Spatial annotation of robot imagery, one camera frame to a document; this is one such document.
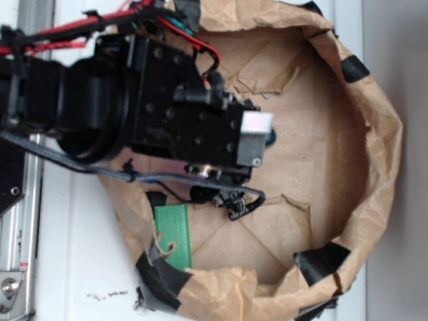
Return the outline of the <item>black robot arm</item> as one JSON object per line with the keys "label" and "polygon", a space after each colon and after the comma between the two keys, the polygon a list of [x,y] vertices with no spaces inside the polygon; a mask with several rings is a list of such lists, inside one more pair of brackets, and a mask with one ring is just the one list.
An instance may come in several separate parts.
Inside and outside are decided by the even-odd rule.
{"label": "black robot arm", "polygon": [[247,180],[273,115],[223,83],[217,72],[203,79],[191,56],[164,42],[103,35],[72,66],[0,56],[0,125],[53,137],[81,163],[108,162],[127,147]]}

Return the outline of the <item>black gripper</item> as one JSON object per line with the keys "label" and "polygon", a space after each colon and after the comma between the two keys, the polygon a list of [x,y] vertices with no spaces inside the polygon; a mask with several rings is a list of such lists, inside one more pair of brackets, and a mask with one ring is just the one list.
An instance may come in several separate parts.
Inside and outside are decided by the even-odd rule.
{"label": "black gripper", "polygon": [[273,114],[225,91],[219,72],[207,87],[186,52],[141,35],[131,40],[128,66],[140,76],[127,142],[133,151],[245,181],[263,163]]}

